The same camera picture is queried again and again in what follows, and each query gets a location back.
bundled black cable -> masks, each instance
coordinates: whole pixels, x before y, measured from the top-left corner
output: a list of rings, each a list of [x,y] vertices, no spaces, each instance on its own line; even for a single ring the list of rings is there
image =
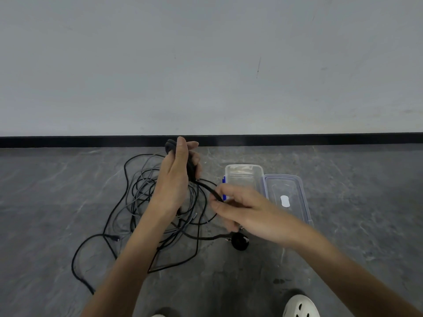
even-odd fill
[[[132,179],[130,181],[128,177],[128,173],[127,173],[127,168],[126,168],[127,165],[129,164],[130,161],[136,158],[146,157],[146,156],[148,156],[148,158],[145,161],[144,165],[141,167],[140,170],[135,172],[135,174],[132,176]],[[155,158],[160,158],[160,162],[158,162],[157,164],[153,166],[147,167],[147,163],[150,160],[154,160]],[[108,219],[106,220],[106,224],[104,226],[103,232],[101,234],[93,234],[92,236],[88,237],[81,243],[81,245],[76,250],[72,258],[72,263],[71,263],[72,274],[77,280],[82,282],[92,294],[94,294],[95,289],[83,277],[77,276],[75,272],[75,268],[74,268],[75,260],[79,251],[81,250],[82,246],[86,244],[89,240],[95,237],[103,237],[110,251],[112,252],[114,258],[116,259],[118,257],[118,254],[115,252],[115,250],[111,246],[109,240],[116,242],[125,237],[129,237],[134,232],[141,216],[143,215],[143,211],[145,211],[145,208],[150,202],[151,197],[153,195],[162,158],[164,158],[164,156],[158,155],[158,154],[140,154],[130,158],[129,160],[125,162],[124,164],[124,173],[125,173],[125,179],[126,179],[125,193],[123,194],[119,202],[116,204],[116,206],[110,212]],[[189,182],[188,209],[183,210],[180,208],[178,210],[174,221],[171,223],[172,227],[165,231],[163,235],[163,239],[159,242],[159,245],[156,250],[156,254],[153,257],[153,260],[151,261],[151,265],[148,270],[148,273],[153,273],[153,272],[164,270],[170,267],[179,266],[181,264],[186,263],[187,261],[190,261],[198,254],[199,240],[215,240],[218,238],[228,238],[232,235],[232,234],[218,234],[212,237],[200,237],[200,227],[204,224],[209,223],[211,220],[213,220],[216,217],[216,214],[215,214],[210,219],[203,220],[205,216],[206,207],[207,207],[207,195],[203,189],[205,188],[206,190],[210,191],[218,200],[221,200],[220,196],[212,188],[210,188],[208,185],[204,184],[201,181],[208,182],[216,186],[215,183],[208,180],[204,180],[204,179],[200,179],[199,181]],[[195,212],[195,206],[199,202],[200,195],[202,196],[201,199],[204,199],[204,206],[202,207],[201,213],[198,216],[198,213]],[[124,226],[122,226],[119,218],[121,217],[122,213],[125,213],[125,212],[130,214],[130,219],[127,221],[127,223]],[[197,234],[195,236],[187,233],[186,230],[189,225],[197,226]],[[108,230],[111,230],[112,233],[110,234],[106,233]],[[154,261],[156,260],[156,257],[159,254],[159,252],[164,250],[165,248],[168,248],[174,245],[183,235],[197,241],[195,246],[195,253],[183,261],[169,264],[163,267],[152,268]]]

baseboard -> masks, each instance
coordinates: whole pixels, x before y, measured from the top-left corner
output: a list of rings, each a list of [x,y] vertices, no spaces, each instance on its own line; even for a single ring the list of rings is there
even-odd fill
[[[423,133],[346,133],[184,136],[202,146],[292,146],[423,143]],[[28,136],[0,137],[0,148],[163,147],[175,136]]]

white label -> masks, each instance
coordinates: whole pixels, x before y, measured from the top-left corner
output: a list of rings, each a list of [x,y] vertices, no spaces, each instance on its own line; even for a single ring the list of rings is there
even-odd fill
[[[290,206],[288,196],[281,196],[280,202],[282,202],[282,206],[285,208],[288,208]]]

wall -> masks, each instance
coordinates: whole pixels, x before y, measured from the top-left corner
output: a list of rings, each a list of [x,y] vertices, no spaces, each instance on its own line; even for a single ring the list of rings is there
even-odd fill
[[[0,136],[423,131],[421,13],[423,0],[0,0]]]

clear plastic lid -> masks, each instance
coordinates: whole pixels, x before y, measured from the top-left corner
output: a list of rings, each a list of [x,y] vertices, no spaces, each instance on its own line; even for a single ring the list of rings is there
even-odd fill
[[[253,187],[265,196],[263,177],[263,168],[256,164],[229,164],[225,168],[225,181],[227,183]]]
[[[300,177],[267,174],[264,176],[264,182],[267,199],[279,208],[313,226]]]

